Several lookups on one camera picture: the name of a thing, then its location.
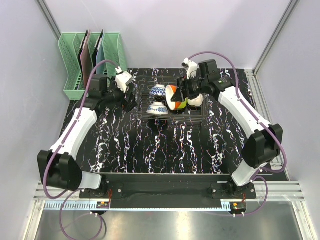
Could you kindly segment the cream mandala pattern bowl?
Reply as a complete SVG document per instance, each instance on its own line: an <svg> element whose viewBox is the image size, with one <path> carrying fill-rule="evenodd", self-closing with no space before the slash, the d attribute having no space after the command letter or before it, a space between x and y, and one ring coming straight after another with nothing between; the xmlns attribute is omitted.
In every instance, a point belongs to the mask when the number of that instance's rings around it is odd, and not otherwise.
<svg viewBox="0 0 320 240"><path fill-rule="evenodd" d="M187 103L189 106L192 107L200 107L203 104L204 97L202 94L199 94L196 98L194 99L188 99Z"/></svg>

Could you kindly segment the blue floral white bowl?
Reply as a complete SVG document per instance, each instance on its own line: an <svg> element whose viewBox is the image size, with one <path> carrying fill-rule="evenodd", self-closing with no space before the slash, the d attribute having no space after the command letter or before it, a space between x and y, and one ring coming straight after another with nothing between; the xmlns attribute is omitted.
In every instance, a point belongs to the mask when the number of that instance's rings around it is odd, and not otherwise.
<svg viewBox="0 0 320 240"><path fill-rule="evenodd" d="M162 102L158 101L154 101L150 104L146 112L156 116L167 115L169 113L167 107Z"/></svg>

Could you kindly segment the green patterned bowl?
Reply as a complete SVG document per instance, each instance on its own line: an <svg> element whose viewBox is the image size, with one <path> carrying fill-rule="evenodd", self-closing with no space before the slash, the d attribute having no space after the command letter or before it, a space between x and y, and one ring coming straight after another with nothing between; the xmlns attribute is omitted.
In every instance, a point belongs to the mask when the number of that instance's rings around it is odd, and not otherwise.
<svg viewBox="0 0 320 240"><path fill-rule="evenodd" d="M188 104L188 99L186 98L184 101L177 101L175 103L175 109L180 110L180 109L185 109Z"/></svg>

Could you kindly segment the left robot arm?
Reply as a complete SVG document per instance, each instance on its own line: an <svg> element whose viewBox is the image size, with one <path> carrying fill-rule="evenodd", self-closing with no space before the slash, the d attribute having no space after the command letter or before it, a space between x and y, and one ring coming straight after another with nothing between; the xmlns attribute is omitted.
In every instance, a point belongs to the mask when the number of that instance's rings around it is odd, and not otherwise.
<svg viewBox="0 0 320 240"><path fill-rule="evenodd" d="M90 78L78 108L63 134L49 150L41 150L37 163L43 190L47 198L54 200L61 195L50 195L48 187L67 191L90 189L97 198L108 193L108 186L98 173L82 171L76 162L77 155L89 130L105 113L107 105L119 105L125 112L136 105L133 93L133 77L123 71L108 84L108 77L94 74Z"/></svg>

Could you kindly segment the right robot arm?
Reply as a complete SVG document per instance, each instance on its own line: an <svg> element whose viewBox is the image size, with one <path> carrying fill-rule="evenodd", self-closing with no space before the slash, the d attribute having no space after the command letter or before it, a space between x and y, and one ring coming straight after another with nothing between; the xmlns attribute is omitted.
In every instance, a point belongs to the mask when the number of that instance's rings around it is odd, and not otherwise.
<svg viewBox="0 0 320 240"><path fill-rule="evenodd" d="M214 59L195 63L185 58L182 66L186 76L177 79L171 100L194 100L207 94L224 106L244 130L247 141L241 150L242 162L223 187L230 197L239 198L258 172L280 155L283 129L279 124L272 125L248 103L238 82L222 76Z"/></svg>

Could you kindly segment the blue zigzag pattern bowl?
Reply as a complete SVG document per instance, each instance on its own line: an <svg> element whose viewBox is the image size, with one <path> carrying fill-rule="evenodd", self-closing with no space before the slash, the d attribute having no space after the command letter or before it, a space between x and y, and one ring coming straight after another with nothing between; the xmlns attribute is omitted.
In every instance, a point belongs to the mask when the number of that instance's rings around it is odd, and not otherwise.
<svg viewBox="0 0 320 240"><path fill-rule="evenodd" d="M149 92L152 97L165 97L166 96L166 86L163 84L156 84L153 86Z"/></svg>

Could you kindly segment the black marble pattern mat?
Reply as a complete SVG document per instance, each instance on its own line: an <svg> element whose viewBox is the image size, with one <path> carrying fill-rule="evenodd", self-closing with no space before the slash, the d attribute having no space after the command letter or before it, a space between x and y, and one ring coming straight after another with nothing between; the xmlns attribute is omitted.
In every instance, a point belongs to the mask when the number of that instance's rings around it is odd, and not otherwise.
<svg viewBox="0 0 320 240"><path fill-rule="evenodd" d="M137 77L180 77L178 68L132 68ZM235 117L213 97L203 122L144 119L138 107L123 112L110 105L81 144L76 162L93 173L230 174L242 162L246 134Z"/></svg>

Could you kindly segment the green plastic file organizer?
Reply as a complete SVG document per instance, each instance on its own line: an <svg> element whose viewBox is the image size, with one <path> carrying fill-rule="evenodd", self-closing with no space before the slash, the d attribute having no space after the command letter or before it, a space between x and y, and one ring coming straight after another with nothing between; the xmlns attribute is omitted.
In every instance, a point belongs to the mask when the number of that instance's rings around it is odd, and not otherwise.
<svg viewBox="0 0 320 240"><path fill-rule="evenodd" d="M67 71L67 81L63 91L71 101L80 100L85 92L78 58L85 35L84 32L62 33L58 40L58 47ZM123 71L128 70L120 33L104 33L101 48L103 49L103 59L115 62Z"/></svg>

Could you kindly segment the light blue board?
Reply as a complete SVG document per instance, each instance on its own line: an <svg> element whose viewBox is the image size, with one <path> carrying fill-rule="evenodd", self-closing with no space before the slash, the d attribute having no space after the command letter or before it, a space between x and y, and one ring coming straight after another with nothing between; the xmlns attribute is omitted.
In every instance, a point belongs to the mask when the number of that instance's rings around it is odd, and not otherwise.
<svg viewBox="0 0 320 240"><path fill-rule="evenodd" d="M103 59L103 50L102 50L103 35L104 35L104 30L101 31L94 45L93 54L92 54L93 67L96 67L97 63L99 63Z"/></svg>

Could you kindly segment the left orange connector box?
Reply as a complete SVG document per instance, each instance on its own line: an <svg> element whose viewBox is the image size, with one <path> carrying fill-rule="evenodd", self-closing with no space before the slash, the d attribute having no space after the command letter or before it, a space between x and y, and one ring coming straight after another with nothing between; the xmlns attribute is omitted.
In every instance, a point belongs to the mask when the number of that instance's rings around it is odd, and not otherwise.
<svg viewBox="0 0 320 240"><path fill-rule="evenodd" d="M98 209L109 209L111 207L111 201L110 200L98 201L96 204L96 207Z"/></svg>

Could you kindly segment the orange connector box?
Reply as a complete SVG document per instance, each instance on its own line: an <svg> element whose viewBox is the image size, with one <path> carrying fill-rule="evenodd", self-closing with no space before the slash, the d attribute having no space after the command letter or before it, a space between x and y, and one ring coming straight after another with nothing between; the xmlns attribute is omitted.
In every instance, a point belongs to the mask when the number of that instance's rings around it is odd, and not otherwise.
<svg viewBox="0 0 320 240"><path fill-rule="evenodd" d="M247 203L245 201L231 202L230 209L236 212L245 212L247 209Z"/></svg>
<svg viewBox="0 0 320 240"><path fill-rule="evenodd" d="M96 204L96 207L98 209L109 209L111 207L111 201L110 200L98 201Z"/></svg>

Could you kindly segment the right orange connector box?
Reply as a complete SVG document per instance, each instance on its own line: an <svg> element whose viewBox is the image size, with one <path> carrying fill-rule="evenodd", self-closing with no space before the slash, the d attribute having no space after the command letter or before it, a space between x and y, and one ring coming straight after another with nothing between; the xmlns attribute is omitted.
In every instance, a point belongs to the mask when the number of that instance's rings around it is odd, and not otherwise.
<svg viewBox="0 0 320 240"><path fill-rule="evenodd" d="M245 212L247 209L247 203L245 201L231 202L230 209L236 212Z"/></svg>

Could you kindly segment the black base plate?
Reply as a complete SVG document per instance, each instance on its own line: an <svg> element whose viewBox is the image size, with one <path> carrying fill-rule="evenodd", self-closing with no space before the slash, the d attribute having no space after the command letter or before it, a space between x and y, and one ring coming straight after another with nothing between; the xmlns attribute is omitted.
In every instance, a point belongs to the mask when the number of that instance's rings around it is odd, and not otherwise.
<svg viewBox="0 0 320 240"><path fill-rule="evenodd" d="M88 189L81 199L102 200L111 191L111 209L209 209L221 200L254 200L252 183L236 190L228 174L104 173L102 188Z"/></svg>

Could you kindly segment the aluminium frame rail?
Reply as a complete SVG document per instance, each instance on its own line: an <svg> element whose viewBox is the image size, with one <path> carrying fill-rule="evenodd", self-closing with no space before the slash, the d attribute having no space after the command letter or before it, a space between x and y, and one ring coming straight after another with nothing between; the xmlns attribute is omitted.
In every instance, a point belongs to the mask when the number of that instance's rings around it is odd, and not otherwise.
<svg viewBox="0 0 320 240"><path fill-rule="evenodd" d="M222 199L223 201L243 198L242 193L231 195L227 193L226 183L218 181L210 183L208 187L204 182L188 182L187 186L182 186L181 182L110 182L107 187L111 189L112 199L124 199L131 195L151 195L158 196L167 194L172 196L191 194L210 197L213 199ZM303 201L304 196L300 184L296 181L267 181L258 179L251 182L244 190L246 200L261 201L268 194L268 201Z"/></svg>

